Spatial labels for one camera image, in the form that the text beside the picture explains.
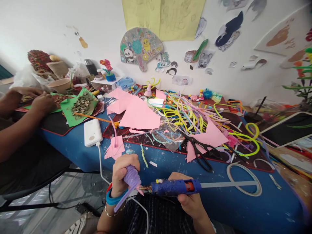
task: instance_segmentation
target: hand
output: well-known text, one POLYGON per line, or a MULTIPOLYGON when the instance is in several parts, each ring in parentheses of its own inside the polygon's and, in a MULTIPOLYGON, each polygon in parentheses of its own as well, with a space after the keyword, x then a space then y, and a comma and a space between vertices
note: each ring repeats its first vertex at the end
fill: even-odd
POLYGON ((138 171, 140 171, 140 162, 137 154, 124 154, 116 159, 113 165, 113 177, 112 177, 112 190, 111 197, 119 197, 124 191, 127 190, 128 185, 124 182, 123 178, 127 173, 126 167, 132 165, 138 171))
POLYGON ((31 87, 14 87, 12 90, 20 93, 21 95, 30 96, 32 98, 36 98, 43 94, 42 90, 31 87))
MULTIPOLYGON (((168 180, 178 179, 188 180, 193 178, 178 172, 171 173, 168 178, 168 180)), ((181 203, 183 210, 193 219, 200 220, 203 217, 208 217, 204 206, 202 205, 202 200, 199 193, 192 195, 180 194, 178 195, 178 200, 181 203)))
POLYGON ((32 102, 32 107, 29 111, 33 111, 35 113, 42 113, 43 115, 47 115, 48 113, 56 110, 57 106, 50 94, 43 92, 40 96, 36 97, 32 102))

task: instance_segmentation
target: scissors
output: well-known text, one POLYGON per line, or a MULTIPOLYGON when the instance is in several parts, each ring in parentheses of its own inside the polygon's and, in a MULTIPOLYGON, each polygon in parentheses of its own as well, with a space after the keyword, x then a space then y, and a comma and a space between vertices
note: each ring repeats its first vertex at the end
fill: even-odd
POLYGON ((208 160, 204 157, 204 155, 208 154, 209 156, 214 156, 215 158, 217 159, 221 159, 221 155, 220 155, 220 152, 213 146, 211 145, 207 145, 207 144, 204 144, 204 143, 201 143, 199 142, 198 140, 196 140, 195 138, 189 136, 189 135, 186 135, 184 132, 182 132, 180 129, 178 129, 179 132, 187 139, 191 142, 193 148, 194 148, 194 151, 195 151, 195 156, 196 156, 196 159, 198 161, 198 163, 202 166, 202 168, 204 168, 206 171, 208 172, 214 172, 212 166, 210 165, 210 163, 208 162, 208 160), (200 145, 201 147, 203 147, 207 153, 202 153, 200 152, 197 147, 196 147, 196 144, 200 145), (206 165, 204 165, 204 163, 199 159, 198 155, 200 155, 204 161, 204 163, 206 165))

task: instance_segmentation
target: white wall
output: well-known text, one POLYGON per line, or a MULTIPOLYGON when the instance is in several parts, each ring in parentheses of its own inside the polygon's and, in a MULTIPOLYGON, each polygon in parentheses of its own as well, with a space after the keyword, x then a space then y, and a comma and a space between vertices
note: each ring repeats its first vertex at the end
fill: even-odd
MULTIPOLYGON (((213 42, 222 24, 237 16, 240 9, 226 12, 226 7, 219 6, 217 0, 206 0, 202 16, 207 19, 207 27, 202 37, 195 41, 163 43, 170 60, 178 62, 177 74, 193 77, 192 86, 186 87, 184 93, 198 94, 200 89, 207 87, 246 104, 263 96, 270 100, 298 103, 300 98, 280 87, 295 80, 296 71, 279 68, 283 56, 254 51, 253 48, 277 23, 307 3, 309 0, 268 0, 264 12, 254 22, 251 22, 250 14, 244 15, 240 37, 227 51, 221 52, 213 42), (207 48, 216 51, 209 64, 214 70, 212 76, 205 74, 204 69, 190 70, 189 64, 184 62, 185 52, 198 49, 207 38, 210 40, 207 48), (258 70, 241 72, 240 68, 253 54, 266 58, 268 63, 258 70), (228 68, 232 61, 238 62, 236 67, 228 68)), ((58 55, 70 65, 90 58, 100 67, 98 61, 105 58, 110 60, 113 71, 120 76, 130 76, 141 84, 151 77, 161 78, 160 88, 182 90, 171 84, 170 75, 155 72, 156 61, 148 64, 145 73, 136 65, 120 61, 119 46, 125 32, 120 0, 0 0, 0 64, 13 74, 29 64, 27 52, 38 49, 58 55), (67 25, 79 29, 89 45, 87 49, 82 48, 73 29, 67 25)))

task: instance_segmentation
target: blue bracelet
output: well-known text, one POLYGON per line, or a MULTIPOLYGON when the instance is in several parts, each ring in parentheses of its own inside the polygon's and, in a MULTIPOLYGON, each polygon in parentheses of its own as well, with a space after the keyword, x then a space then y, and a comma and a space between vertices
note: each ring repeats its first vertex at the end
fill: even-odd
POLYGON ((110 196, 111 194, 111 190, 112 188, 108 191, 108 193, 106 194, 106 202, 108 205, 110 206, 113 206, 113 205, 117 205, 118 202, 123 198, 123 196, 128 192, 128 189, 122 194, 120 195, 119 197, 116 197, 116 198, 112 198, 110 196))

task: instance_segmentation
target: black thermos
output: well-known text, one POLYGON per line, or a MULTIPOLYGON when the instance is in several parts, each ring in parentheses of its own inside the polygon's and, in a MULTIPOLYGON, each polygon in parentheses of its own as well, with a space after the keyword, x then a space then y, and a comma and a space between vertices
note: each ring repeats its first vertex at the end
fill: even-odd
POLYGON ((90 59, 85 59, 84 60, 85 66, 87 67, 90 75, 98 75, 97 73, 97 68, 95 67, 95 65, 92 63, 92 61, 90 59))

